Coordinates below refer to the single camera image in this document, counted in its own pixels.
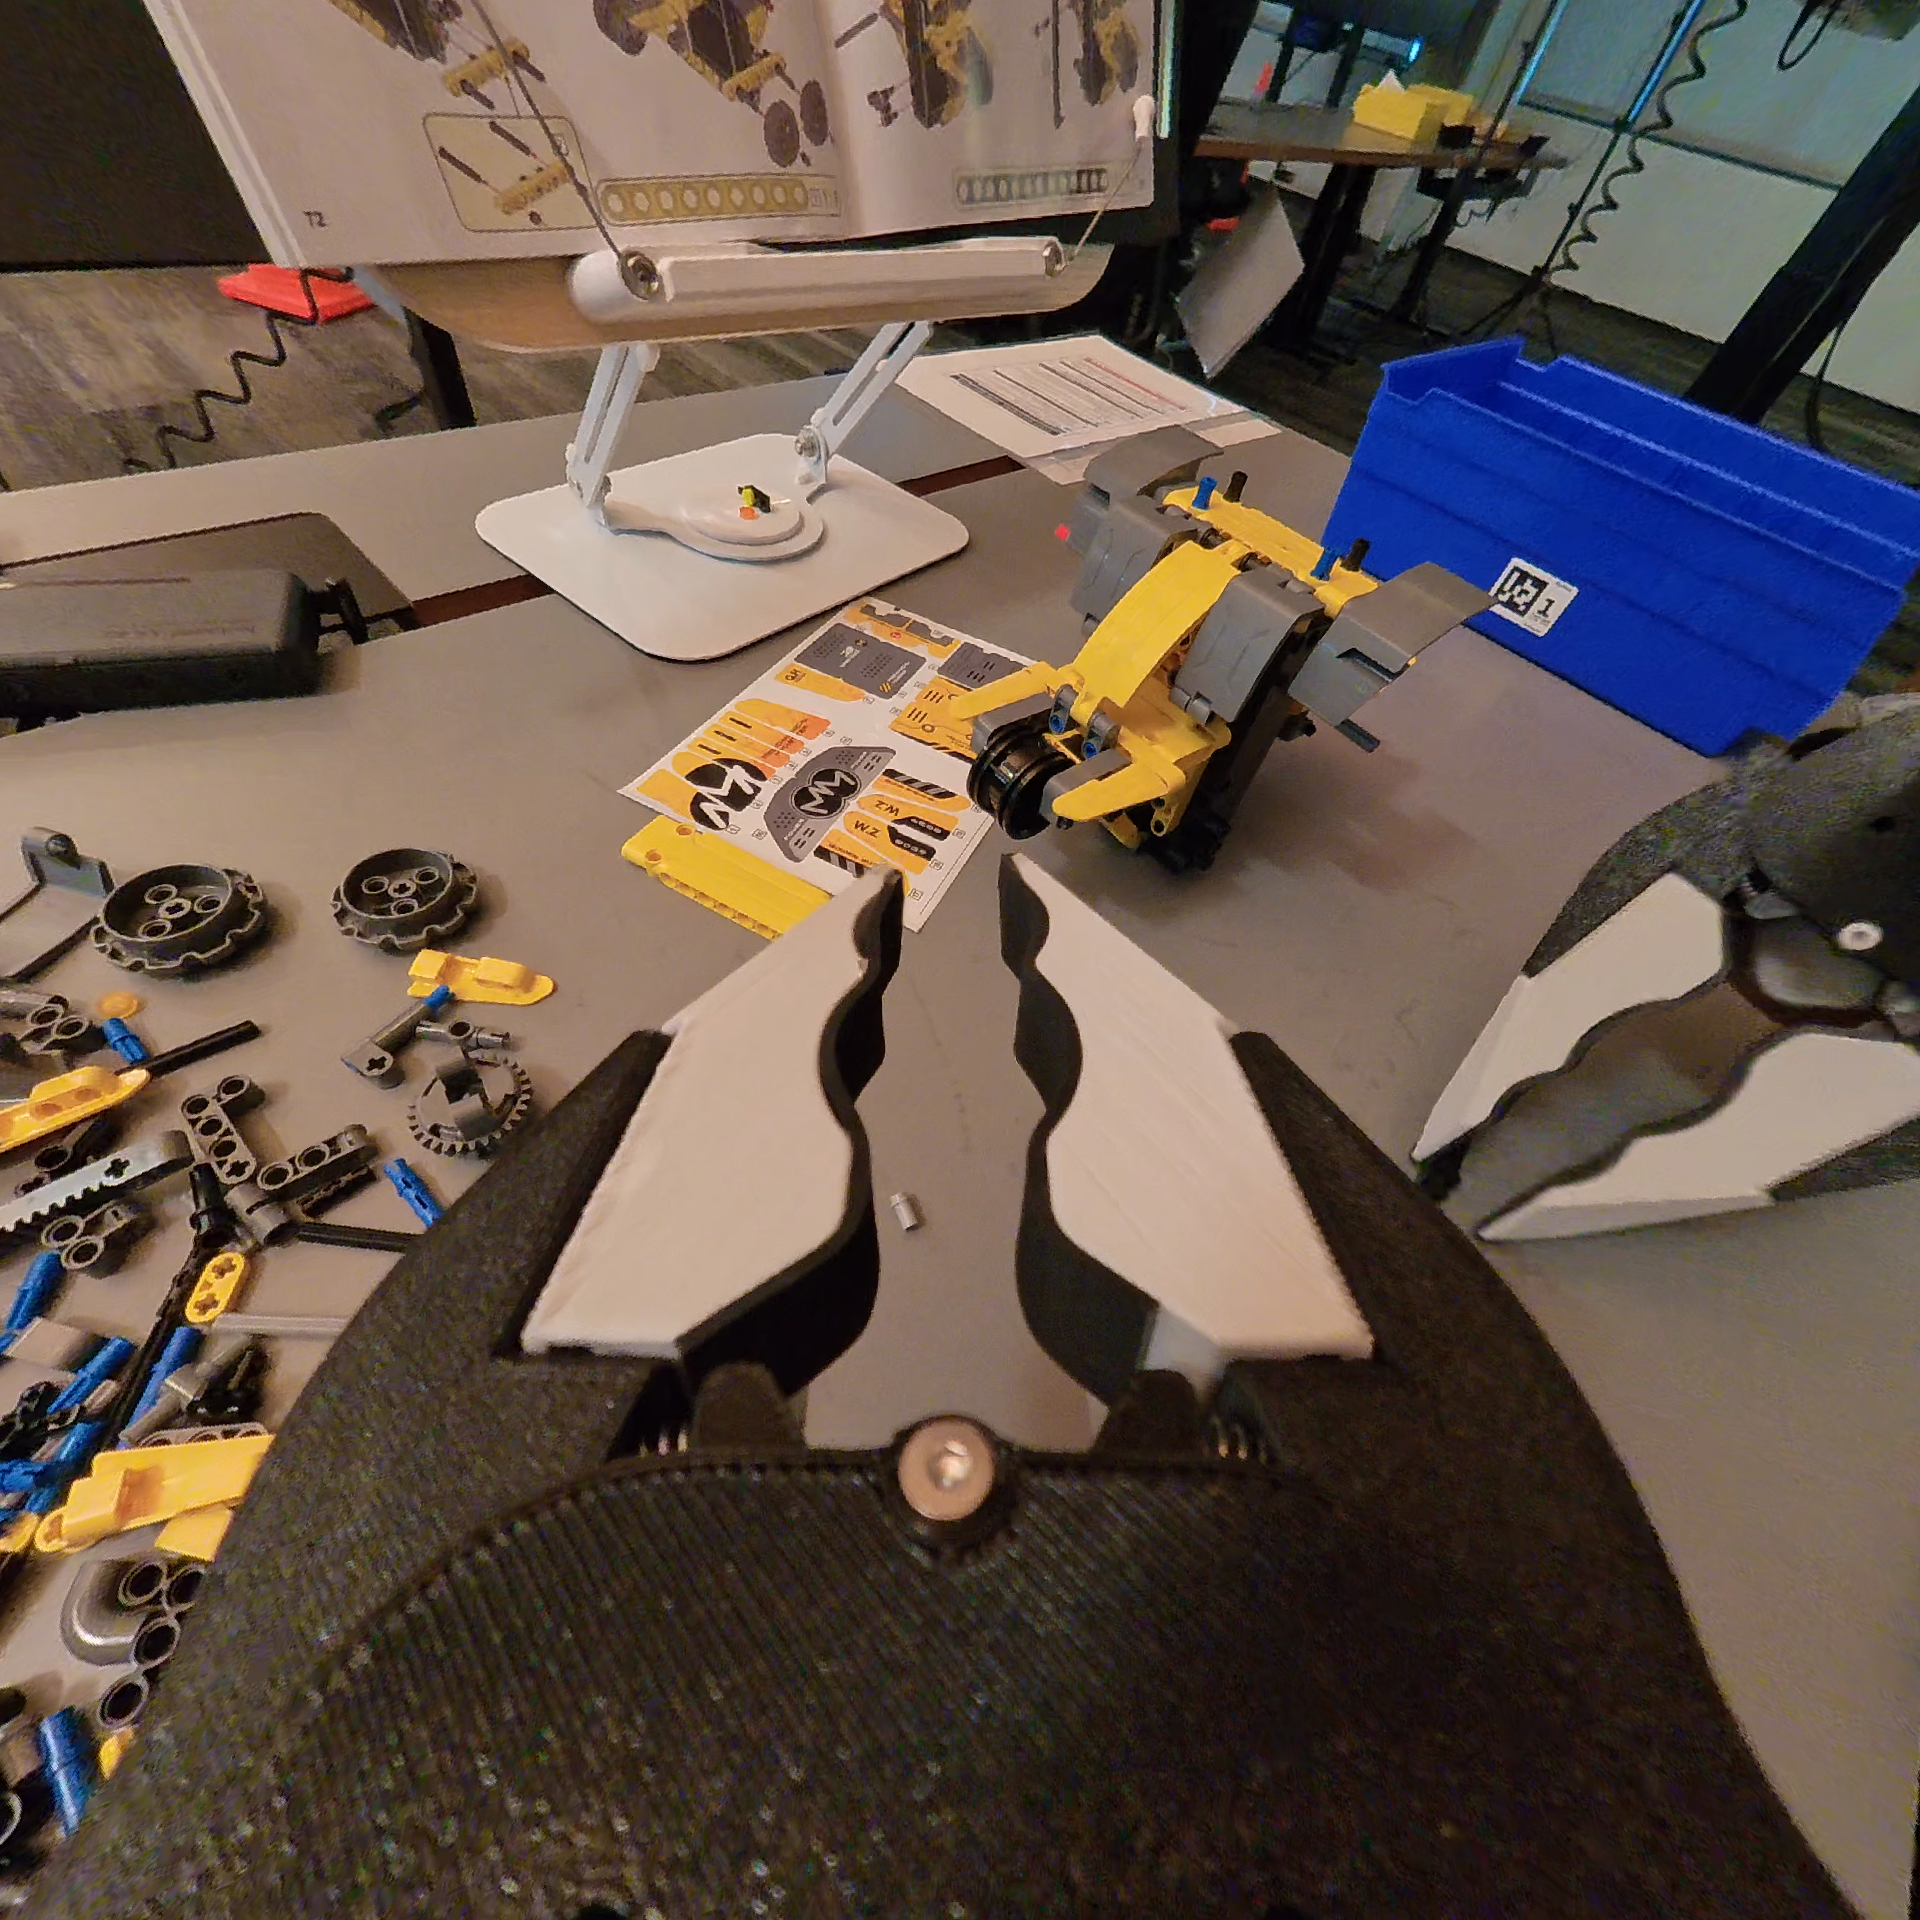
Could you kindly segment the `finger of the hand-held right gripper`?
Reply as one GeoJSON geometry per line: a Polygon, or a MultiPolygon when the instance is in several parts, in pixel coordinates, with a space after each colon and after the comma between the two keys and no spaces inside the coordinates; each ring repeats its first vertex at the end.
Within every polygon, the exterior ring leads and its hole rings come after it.
{"type": "Polygon", "coordinates": [[[1452,1194],[1477,1132],[1524,1089],[1571,1068],[1607,1025],[1721,984],[1730,927],[1718,898],[1669,873],[1550,966],[1518,977],[1425,1123],[1412,1151],[1419,1186],[1452,1194]]]}
{"type": "Polygon", "coordinates": [[[1613,1020],[1477,1137],[1461,1222],[1547,1241],[1767,1209],[1915,1123],[1915,1091],[1882,1026],[1613,1020]]]}

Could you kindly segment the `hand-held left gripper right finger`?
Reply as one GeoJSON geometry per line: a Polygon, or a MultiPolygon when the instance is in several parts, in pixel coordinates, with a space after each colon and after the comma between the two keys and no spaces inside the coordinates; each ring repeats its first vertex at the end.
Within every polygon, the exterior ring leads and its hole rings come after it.
{"type": "Polygon", "coordinates": [[[1205,1396],[1234,1360],[1371,1358],[1233,1025],[1022,855],[999,934],[1042,1098],[1015,1254],[1042,1351],[1103,1403],[1140,1371],[1205,1396]]]}

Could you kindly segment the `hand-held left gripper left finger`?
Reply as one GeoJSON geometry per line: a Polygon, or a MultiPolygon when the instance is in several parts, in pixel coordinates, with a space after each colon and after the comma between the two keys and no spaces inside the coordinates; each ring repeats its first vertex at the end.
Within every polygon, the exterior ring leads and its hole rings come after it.
{"type": "Polygon", "coordinates": [[[749,1360],[802,1393],[877,1295],[855,1095],[882,1058],[903,880],[874,872],[677,1014],[522,1334],[527,1353],[749,1360]]]}

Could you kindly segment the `pile of small toy parts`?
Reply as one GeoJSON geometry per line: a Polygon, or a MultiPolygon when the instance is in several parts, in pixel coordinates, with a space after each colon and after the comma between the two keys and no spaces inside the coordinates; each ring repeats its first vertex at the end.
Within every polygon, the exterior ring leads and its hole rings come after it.
{"type": "Polygon", "coordinates": [[[250,873],[270,931],[228,966],[146,977],[87,940],[5,980],[5,1915],[182,1692],[210,1569],[273,1436],[346,1316],[490,1158],[421,1147],[410,1108],[466,1049],[561,1091],[570,1008],[500,855],[450,833],[230,820],[139,844],[250,873]],[[532,1006],[412,999],[417,955],[341,934],[363,858],[427,848],[478,879],[438,952],[555,980],[532,1006]]]}

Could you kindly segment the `dark grey toy gear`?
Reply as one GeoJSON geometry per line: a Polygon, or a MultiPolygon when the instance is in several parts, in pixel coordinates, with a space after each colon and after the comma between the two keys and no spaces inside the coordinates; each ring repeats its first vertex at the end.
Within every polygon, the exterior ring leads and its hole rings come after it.
{"type": "Polygon", "coordinates": [[[527,1120],[532,1099],[532,1082],[515,1057],[466,1049],[427,1076],[406,1123],[433,1154],[491,1158],[527,1120]]]}

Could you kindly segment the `small yellow toy piece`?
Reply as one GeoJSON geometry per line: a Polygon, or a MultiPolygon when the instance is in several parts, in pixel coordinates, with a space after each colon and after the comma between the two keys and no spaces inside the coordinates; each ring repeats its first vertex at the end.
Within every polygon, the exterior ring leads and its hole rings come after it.
{"type": "Polygon", "coordinates": [[[506,958],[466,958],[453,952],[421,950],[406,974],[406,995],[427,999],[445,990],[457,1002],[532,1006],[555,990],[555,980],[506,958]]]}

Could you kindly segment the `yellow flat toy panel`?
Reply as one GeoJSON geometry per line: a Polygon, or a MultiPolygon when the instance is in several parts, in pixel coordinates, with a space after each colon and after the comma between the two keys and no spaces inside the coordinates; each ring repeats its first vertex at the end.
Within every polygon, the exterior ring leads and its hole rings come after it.
{"type": "Polygon", "coordinates": [[[831,898],[769,867],[734,840],[671,818],[641,827],[620,855],[641,873],[763,940],[782,938],[831,898]]]}

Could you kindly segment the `blue plastic storage bin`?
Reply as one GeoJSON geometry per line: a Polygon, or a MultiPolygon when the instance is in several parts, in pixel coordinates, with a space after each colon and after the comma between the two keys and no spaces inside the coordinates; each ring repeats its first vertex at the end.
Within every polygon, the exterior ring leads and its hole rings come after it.
{"type": "Polygon", "coordinates": [[[1801,735],[1897,617],[1917,494],[1519,340],[1383,374],[1326,543],[1437,563],[1475,630],[1701,755],[1801,735]]]}

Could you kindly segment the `dark grey toy wheel hub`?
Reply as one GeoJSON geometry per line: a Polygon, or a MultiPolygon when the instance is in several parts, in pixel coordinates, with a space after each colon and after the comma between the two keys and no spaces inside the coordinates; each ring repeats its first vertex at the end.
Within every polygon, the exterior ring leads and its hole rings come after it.
{"type": "Polygon", "coordinates": [[[90,929],[108,962],[146,977],[219,969],[262,940],[273,914],[245,872],[174,864],[116,886],[90,929]]]}
{"type": "Polygon", "coordinates": [[[387,848],[357,862],[331,895],[341,934],[383,953],[441,950],[473,918],[478,879],[454,855],[387,848]]]}

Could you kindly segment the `yellow and black sticker sheet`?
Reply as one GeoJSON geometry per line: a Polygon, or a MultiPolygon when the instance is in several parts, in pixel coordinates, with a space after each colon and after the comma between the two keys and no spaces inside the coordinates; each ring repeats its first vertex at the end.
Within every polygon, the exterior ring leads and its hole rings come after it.
{"type": "Polygon", "coordinates": [[[622,796],[836,895],[877,864],[918,931],[991,820],[966,796],[962,695],[1027,659],[862,596],[769,666],[622,796]]]}

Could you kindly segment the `yellow toy brick vehicle model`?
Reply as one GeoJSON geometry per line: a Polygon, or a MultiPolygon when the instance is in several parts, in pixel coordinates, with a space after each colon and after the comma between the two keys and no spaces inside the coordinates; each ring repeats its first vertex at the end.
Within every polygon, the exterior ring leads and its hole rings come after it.
{"type": "Polygon", "coordinates": [[[1107,448],[1071,507],[1071,606],[1089,639],[951,707],[966,796],[1013,840],[1103,826],[1173,873],[1206,870],[1279,739],[1317,726],[1366,752],[1353,716],[1493,601],[1437,564],[1387,582],[1201,478],[1182,426],[1107,448]]]}

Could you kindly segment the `white book stand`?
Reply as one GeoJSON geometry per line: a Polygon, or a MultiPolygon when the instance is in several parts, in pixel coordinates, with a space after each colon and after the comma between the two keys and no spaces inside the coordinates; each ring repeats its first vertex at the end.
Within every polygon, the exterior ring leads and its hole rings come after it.
{"type": "Polygon", "coordinates": [[[542,353],[598,346],[564,480],[506,497],[475,532],[637,651],[700,663],[830,612],[969,543],[959,520],[853,465],[843,447],[935,322],[1050,314],[1110,250],[1037,234],[915,247],[763,247],[660,239],[557,256],[387,268],[422,321],[542,353]],[[614,467],[660,346],[804,322],[879,329],[793,431],[614,467]]]}

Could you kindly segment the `grey toy panel piece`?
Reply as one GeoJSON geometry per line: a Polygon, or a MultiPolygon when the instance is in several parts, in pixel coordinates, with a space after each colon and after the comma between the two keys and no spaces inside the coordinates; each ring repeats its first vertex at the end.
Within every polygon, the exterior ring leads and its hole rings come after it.
{"type": "Polygon", "coordinates": [[[67,833],[34,831],[19,844],[26,880],[2,879],[2,978],[33,980],[87,940],[115,880],[67,833]]]}

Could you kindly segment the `black flat pad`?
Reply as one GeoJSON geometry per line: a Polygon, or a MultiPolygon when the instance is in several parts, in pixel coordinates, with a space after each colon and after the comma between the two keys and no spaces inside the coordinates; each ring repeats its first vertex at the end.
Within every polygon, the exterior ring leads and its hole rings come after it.
{"type": "Polygon", "coordinates": [[[42,560],[7,560],[5,583],[155,582],[235,570],[290,572],[310,590],[346,582],[373,636],[406,634],[419,626],[406,595],[331,520],[317,513],[238,521],[42,560]]]}

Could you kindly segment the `black power box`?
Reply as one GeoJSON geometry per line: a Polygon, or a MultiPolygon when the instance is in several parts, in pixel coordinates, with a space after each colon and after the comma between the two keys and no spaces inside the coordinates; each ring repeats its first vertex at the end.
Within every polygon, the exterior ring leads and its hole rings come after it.
{"type": "Polygon", "coordinates": [[[274,568],[2,590],[2,716],[45,722],[182,704],[301,697],[327,634],[369,640],[348,582],[274,568]]]}

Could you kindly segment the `printed white paper sheet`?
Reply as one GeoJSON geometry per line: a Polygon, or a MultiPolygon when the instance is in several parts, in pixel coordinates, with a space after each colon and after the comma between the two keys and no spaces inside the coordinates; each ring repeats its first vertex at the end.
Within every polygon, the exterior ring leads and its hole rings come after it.
{"type": "Polygon", "coordinates": [[[1166,426],[1214,448],[1279,432],[1094,335],[918,353],[898,388],[1060,486],[1084,478],[1107,447],[1166,426]]]}

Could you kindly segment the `hanging white paper sheet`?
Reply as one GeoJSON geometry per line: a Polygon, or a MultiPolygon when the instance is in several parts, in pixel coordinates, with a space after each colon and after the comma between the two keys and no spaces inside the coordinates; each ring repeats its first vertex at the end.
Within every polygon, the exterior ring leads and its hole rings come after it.
{"type": "Polygon", "coordinates": [[[1233,236],[1201,260],[1175,297],[1183,339],[1210,380],[1253,340],[1303,273],[1283,192],[1258,184],[1233,236]]]}

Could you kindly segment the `small yellow box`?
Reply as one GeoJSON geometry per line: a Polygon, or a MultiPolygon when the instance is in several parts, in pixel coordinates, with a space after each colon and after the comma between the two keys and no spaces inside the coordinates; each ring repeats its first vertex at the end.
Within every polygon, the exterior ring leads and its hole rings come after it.
{"type": "Polygon", "coordinates": [[[1351,122],[1419,148],[1466,148],[1497,131],[1469,92],[1435,86],[1398,86],[1394,75],[1358,89],[1351,122]]]}

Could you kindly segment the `wooden edged work table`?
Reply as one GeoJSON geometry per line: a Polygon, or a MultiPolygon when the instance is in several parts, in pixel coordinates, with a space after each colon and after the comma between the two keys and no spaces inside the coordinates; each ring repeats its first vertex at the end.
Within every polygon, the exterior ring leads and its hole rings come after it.
{"type": "Polygon", "coordinates": [[[1419,246],[1417,266],[1429,275],[1468,200],[1499,200],[1509,184],[1526,186],[1542,167],[1547,136],[1468,140],[1441,132],[1419,143],[1371,131],[1345,111],[1286,103],[1220,103],[1195,148],[1203,160],[1323,162],[1329,178],[1311,203],[1303,239],[1303,276],[1279,302],[1265,337],[1283,353],[1330,363],[1315,343],[1341,263],[1361,239],[1361,215],[1380,175],[1441,184],[1437,215],[1419,246]]]}

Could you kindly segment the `toy building instruction book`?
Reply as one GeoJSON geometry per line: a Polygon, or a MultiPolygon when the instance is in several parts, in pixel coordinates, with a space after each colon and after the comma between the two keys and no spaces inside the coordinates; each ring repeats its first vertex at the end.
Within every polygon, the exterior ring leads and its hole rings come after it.
{"type": "Polygon", "coordinates": [[[669,234],[868,243],[1157,198],[1177,33],[1122,2],[177,2],[278,266],[669,234]]]}

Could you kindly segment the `black partition panel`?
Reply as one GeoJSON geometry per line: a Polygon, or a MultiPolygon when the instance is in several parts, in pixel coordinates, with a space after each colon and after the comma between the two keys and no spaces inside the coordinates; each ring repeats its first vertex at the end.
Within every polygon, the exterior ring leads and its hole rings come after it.
{"type": "Polygon", "coordinates": [[[139,2],[2,4],[7,273],[265,254],[139,2]]]}

